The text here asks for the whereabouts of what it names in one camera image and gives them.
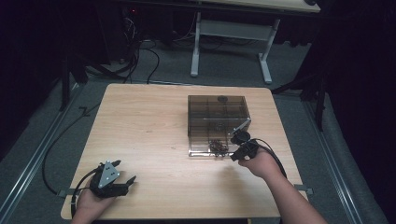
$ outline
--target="left hand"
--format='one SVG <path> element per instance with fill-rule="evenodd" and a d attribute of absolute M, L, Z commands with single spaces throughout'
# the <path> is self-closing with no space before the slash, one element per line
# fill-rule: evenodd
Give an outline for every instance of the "left hand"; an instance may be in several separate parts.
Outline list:
<path fill-rule="evenodd" d="M 90 186 L 90 182 L 91 180 L 86 184 L 86 188 Z M 72 224 L 92 223 L 99 218 L 115 200 L 116 197 L 98 198 L 90 189 L 84 189 L 78 196 L 77 211 L 73 217 Z"/>

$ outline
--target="wooden table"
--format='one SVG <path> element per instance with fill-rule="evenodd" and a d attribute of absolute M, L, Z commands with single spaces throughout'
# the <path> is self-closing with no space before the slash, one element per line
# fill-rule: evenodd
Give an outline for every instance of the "wooden table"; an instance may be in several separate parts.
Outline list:
<path fill-rule="evenodd" d="M 229 158 L 188 156 L 188 95 L 245 96 L 248 131 L 271 145 L 291 183 L 302 184 L 268 89 L 111 84 L 70 188 L 99 162 L 121 160 L 116 183 L 137 179 L 102 219 L 279 217 L 265 182 L 247 168 Z M 71 218 L 70 197 L 62 217 Z"/>

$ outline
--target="dark background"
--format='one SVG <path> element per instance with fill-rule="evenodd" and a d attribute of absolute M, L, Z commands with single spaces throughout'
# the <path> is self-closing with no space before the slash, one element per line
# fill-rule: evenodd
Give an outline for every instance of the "dark background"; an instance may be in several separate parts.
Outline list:
<path fill-rule="evenodd" d="M 297 74 L 326 77 L 334 113 L 355 161 L 390 223 L 396 222 L 396 6 L 394 1 L 319 1 L 322 15 L 351 21 L 281 22 L 275 42 L 313 43 Z M 360 6 L 366 8 L 357 14 Z M 117 59 L 124 42 L 106 18 L 118 10 L 106 6 L 48 1 L 0 3 L 0 153 L 6 156 L 48 97 L 62 73 L 61 61 L 73 52 L 97 63 Z M 187 32 L 193 13 L 141 8 L 142 32 L 171 44 L 173 31 Z M 320 69 L 330 63 L 329 69 Z M 309 82 L 301 88 L 316 88 Z"/>

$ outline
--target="forearm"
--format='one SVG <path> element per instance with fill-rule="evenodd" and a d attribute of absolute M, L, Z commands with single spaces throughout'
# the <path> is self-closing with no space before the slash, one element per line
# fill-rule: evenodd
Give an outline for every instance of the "forearm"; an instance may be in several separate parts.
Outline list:
<path fill-rule="evenodd" d="M 83 209 L 77 210 L 71 224 L 91 224 L 94 220 L 87 216 L 87 214 L 89 214 L 89 212 L 83 211 Z"/>
<path fill-rule="evenodd" d="M 267 177 L 265 181 L 274 196 L 285 224 L 327 223 L 321 214 L 283 175 L 272 175 Z"/>

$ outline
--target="black device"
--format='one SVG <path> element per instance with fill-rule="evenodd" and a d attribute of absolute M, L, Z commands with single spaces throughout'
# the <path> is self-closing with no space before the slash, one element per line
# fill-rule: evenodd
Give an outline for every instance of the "black device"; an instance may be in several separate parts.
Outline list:
<path fill-rule="evenodd" d="M 114 181 L 120 176 L 120 172 L 115 167 L 120 163 L 121 161 L 106 161 L 105 164 L 100 163 L 96 169 L 93 169 L 82 177 L 73 192 L 71 202 L 72 217 L 76 213 L 76 198 L 80 190 L 79 186 L 90 175 L 94 174 L 89 189 L 99 198 L 125 196 L 128 193 L 129 187 L 134 183 L 136 176 L 133 176 L 125 184 L 114 184 Z"/>
<path fill-rule="evenodd" d="M 241 131 L 239 128 L 235 129 L 233 132 L 233 138 L 231 142 L 239 146 L 239 148 L 233 153 L 231 159 L 233 161 L 244 160 L 246 156 L 253 159 L 257 155 L 257 150 L 260 148 L 266 150 L 276 161 L 276 164 L 279 166 L 280 172 L 283 176 L 287 178 L 285 169 L 283 168 L 282 163 L 279 158 L 276 156 L 275 152 L 271 149 L 271 147 L 265 143 L 268 147 L 260 145 L 257 140 L 260 139 L 251 139 L 250 134 L 246 131 Z"/>

